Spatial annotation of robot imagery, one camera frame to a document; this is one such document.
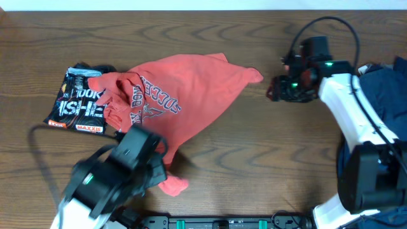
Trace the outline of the red printed t-shirt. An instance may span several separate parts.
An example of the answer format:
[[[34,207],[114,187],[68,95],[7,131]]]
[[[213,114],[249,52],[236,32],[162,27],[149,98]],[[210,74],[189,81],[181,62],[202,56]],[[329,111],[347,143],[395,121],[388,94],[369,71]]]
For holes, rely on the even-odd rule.
[[[250,83],[263,80],[252,67],[228,62],[222,53],[179,54],[143,63],[125,73],[106,73],[88,85],[102,95],[104,118],[126,133],[139,124],[163,136],[170,166],[187,140],[219,118]]]

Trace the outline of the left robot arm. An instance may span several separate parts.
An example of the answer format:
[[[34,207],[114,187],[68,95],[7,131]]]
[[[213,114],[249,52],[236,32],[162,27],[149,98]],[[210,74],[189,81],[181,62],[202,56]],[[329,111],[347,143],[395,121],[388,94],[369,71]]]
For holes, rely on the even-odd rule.
[[[131,126],[115,144],[98,149],[73,168],[52,228],[140,228],[139,215],[125,207],[136,195],[167,179],[164,137]]]

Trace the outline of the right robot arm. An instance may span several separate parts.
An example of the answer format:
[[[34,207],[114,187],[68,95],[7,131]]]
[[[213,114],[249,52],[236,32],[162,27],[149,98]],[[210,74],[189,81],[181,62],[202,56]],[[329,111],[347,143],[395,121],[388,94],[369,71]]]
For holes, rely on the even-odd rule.
[[[314,207],[314,228],[346,228],[379,212],[406,206],[406,142],[393,133],[366,98],[353,66],[333,60],[324,36],[301,42],[282,58],[286,75],[275,77],[271,101],[320,99],[338,123],[350,158],[338,176],[338,192]]]

